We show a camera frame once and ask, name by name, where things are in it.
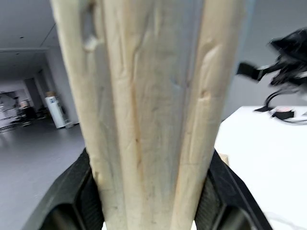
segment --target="gray floor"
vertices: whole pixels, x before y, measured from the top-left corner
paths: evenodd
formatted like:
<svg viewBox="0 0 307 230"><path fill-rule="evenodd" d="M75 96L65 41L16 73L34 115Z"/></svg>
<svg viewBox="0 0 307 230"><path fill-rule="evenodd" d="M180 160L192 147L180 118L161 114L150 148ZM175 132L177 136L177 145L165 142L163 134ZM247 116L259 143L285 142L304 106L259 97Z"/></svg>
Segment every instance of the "gray floor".
<svg viewBox="0 0 307 230"><path fill-rule="evenodd" d="M79 125L47 121L0 133L0 230L20 230L53 181L81 154Z"/></svg>

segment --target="light wood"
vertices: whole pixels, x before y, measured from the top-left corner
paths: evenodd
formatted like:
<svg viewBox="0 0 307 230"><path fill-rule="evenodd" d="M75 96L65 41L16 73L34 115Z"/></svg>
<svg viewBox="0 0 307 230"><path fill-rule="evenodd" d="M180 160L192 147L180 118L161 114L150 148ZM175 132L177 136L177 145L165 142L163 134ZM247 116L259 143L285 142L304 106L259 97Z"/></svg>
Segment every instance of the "light wood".
<svg viewBox="0 0 307 230"><path fill-rule="evenodd" d="M108 230L188 230L245 0L52 0Z"/></svg>
<svg viewBox="0 0 307 230"><path fill-rule="evenodd" d="M229 160L228 160L228 156L227 155L224 155L224 154L219 154L221 160L227 164L229 166Z"/></svg>

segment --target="white appliance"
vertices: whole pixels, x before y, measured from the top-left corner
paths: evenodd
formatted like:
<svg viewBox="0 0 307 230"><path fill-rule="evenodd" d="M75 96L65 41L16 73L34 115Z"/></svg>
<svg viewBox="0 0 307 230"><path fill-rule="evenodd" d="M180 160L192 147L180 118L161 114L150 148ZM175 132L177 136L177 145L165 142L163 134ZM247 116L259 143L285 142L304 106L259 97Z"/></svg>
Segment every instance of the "white appliance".
<svg viewBox="0 0 307 230"><path fill-rule="evenodd" d="M46 97L45 100L56 128L65 127L65 117L59 101L54 96Z"/></svg>

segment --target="black cable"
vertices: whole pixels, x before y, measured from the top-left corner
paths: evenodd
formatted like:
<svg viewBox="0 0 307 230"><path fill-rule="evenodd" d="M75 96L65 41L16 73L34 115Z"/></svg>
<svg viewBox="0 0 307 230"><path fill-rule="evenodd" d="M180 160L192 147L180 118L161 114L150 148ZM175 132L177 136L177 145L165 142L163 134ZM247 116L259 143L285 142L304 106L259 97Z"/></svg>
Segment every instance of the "black cable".
<svg viewBox="0 0 307 230"><path fill-rule="evenodd" d="M278 95L283 95L283 94L293 94L296 93L297 91L294 90L289 90L289 89L285 89L285 90L278 90L272 94L270 94L267 99L265 100L265 106L269 107L270 106L270 102L273 98L275 98ZM292 125L307 125L307 120L282 120L279 117L275 116L278 120L285 122L285 123L289 123Z"/></svg>

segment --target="desk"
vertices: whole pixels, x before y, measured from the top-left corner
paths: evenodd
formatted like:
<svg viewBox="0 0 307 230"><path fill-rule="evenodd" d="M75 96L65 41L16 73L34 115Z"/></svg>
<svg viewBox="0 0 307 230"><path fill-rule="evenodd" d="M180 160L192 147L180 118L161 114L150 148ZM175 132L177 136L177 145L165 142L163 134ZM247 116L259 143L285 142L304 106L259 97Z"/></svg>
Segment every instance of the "desk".
<svg viewBox="0 0 307 230"><path fill-rule="evenodd" d="M274 229L307 230L307 125L253 112L260 107L241 107L222 122L215 148L228 155L230 168L245 182ZM307 111L302 106L294 109L297 115Z"/></svg>

